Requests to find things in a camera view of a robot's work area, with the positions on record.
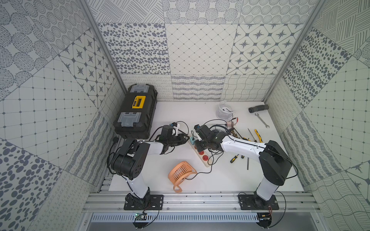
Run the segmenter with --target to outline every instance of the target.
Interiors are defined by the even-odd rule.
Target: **gray toolbox latch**
[[[148,90],[149,90],[149,85],[147,84],[135,84],[131,87],[130,92],[147,93]]]
[[[134,123],[139,122],[141,112],[121,112],[118,118],[118,123],[121,123],[122,127],[133,127]]]

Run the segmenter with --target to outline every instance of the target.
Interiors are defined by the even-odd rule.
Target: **wrench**
[[[269,126],[269,125],[267,125],[267,124],[263,121],[263,119],[261,119],[261,117],[259,117],[259,114],[258,114],[258,113],[256,113],[256,114],[255,114],[255,116],[257,116],[257,117],[259,118],[259,120],[260,120],[260,121],[262,121],[262,123],[266,126],[266,128],[270,128],[270,126]]]

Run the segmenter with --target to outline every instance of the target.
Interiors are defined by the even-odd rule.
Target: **orange fan guard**
[[[186,161],[179,163],[171,170],[171,172],[168,174],[168,179],[172,182],[172,184],[174,184],[175,193],[182,192],[179,184],[181,184],[190,174],[197,174],[197,171]]]

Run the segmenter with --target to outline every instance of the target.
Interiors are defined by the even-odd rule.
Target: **black toolbox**
[[[157,105],[157,94],[153,85],[130,86],[114,122],[115,132],[124,139],[148,139]]]

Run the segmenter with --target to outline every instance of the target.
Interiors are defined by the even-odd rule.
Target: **power strip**
[[[190,142],[188,142],[188,144],[192,147],[201,162],[203,162],[204,166],[210,167],[210,165],[208,164],[208,159],[212,156],[212,153],[210,153],[207,149],[199,153],[195,148],[195,145],[192,145]]]

